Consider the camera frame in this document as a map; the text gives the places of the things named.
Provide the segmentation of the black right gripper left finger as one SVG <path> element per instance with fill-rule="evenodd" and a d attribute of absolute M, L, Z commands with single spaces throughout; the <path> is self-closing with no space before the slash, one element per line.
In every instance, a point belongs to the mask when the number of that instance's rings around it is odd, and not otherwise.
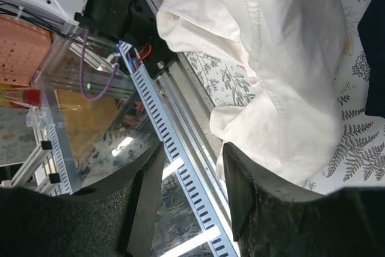
<path fill-rule="evenodd" d="M 74 194 L 1 190 L 2 256 L 149 256 L 164 145 Z"/>

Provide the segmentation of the white t shirt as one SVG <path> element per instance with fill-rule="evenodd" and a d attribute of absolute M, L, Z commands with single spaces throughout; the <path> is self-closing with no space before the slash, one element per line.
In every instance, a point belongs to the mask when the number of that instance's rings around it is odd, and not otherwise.
<path fill-rule="evenodd" d="M 329 163 L 342 134 L 340 0 L 164 0 L 156 21 L 172 51 L 241 65 L 256 88 L 244 107 L 213 109 L 215 136 L 294 184 Z"/>

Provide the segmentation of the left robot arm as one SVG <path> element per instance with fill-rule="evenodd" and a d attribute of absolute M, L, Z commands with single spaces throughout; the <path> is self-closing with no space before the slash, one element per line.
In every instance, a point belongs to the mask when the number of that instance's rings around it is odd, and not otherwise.
<path fill-rule="evenodd" d="M 157 32 L 155 9 L 147 0 L 1 0 L 1 14 L 22 19 L 64 39 L 81 29 L 98 40 L 127 43 L 131 65 L 156 78 L 177 55 Z"/>

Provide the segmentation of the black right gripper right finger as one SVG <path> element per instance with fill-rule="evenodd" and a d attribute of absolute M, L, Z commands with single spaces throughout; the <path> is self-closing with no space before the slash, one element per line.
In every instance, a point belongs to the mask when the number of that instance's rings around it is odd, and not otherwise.
<path fill-rule="evenodd" d="M 224 145 L 233 239 L 242 256 L 383 256 L 384 188 L 322 195 Z"/>

